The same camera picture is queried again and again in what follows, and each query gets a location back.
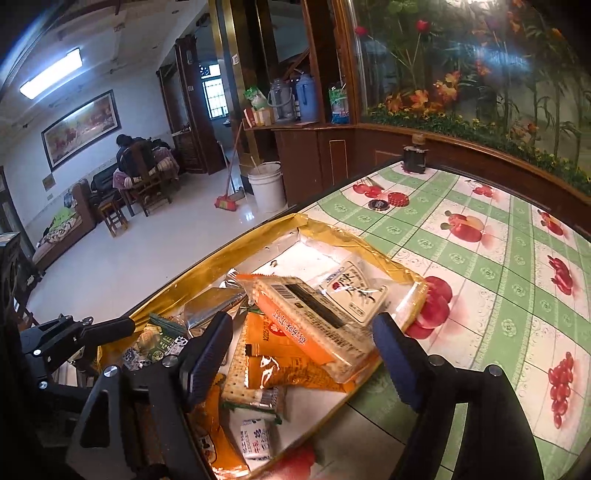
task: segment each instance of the metal screw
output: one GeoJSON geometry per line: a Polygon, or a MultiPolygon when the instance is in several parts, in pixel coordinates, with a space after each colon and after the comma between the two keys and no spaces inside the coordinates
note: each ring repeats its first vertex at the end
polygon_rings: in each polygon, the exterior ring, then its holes
{"type": "Polygon", "coordinates": [[[445,364],[445,359],[441,355],[429,355],[429,363],[434,367],[440,367],[445,364]]]}
{"type": "Polygon", "coordinates": [[[489,365],[488,372],[493,377],[500,377],[503,374],[503,369],[501,367],[499,367],[498,365],[489,365]]]}
{"type": "Polygon", "coordinates": [[[116,365],[109,365],[103,370],[103,375],[106,377],[114,377],[119,372],[119,368],[116,365]]]}
{"type": "Polygon", "coordinates": [[[178,357],[176,355],[167,355],[162,359],[162,364],[166,367],[174,367],[178,363],[178,357]]]}

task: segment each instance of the picture frame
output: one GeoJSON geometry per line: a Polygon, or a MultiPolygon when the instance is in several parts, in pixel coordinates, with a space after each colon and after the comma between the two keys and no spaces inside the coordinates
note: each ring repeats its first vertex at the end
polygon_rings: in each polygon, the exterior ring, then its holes
{"type": "Polygon", "coordinates": [[[41,132],[50,170],[120,128],[113,90],[80,105],[41,132]]]}

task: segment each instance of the thermos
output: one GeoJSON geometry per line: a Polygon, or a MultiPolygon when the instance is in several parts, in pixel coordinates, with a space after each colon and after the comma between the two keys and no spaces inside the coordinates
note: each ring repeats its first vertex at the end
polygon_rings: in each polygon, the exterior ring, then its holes
{"type": "Polygon", "coordinates": [[[296,119],[289,83],[281,79],[273,80],[267,102],[273,107],[275,122],[293,122],[296,119]]]}
{"type": "Polygon", "coordinates": [[[297,98],[300,103],[300,119],[302,122],[318,121],[318,100],[316,98],[316,84],[307,73],[302,73],[295,84],[297,98]]]}

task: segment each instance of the red coaster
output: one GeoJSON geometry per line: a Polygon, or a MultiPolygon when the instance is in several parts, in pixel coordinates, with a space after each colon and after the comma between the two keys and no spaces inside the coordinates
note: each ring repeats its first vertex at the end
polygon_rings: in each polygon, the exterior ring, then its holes
{"type": "Polygon", "coordinates": [[[393,207],[406,207],[409,204],[408,195],[402,192],[388,193],[388,203],[393,207]]]}

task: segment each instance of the glass display case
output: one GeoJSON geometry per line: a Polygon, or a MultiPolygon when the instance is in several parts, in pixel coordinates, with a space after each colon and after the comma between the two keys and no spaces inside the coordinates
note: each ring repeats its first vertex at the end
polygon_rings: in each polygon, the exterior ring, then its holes
{"type": "Polygon", "coordinates": [[[458,137],[591,194],[591,81],[524,0],[348,0],[362,121],[458,137]]]}

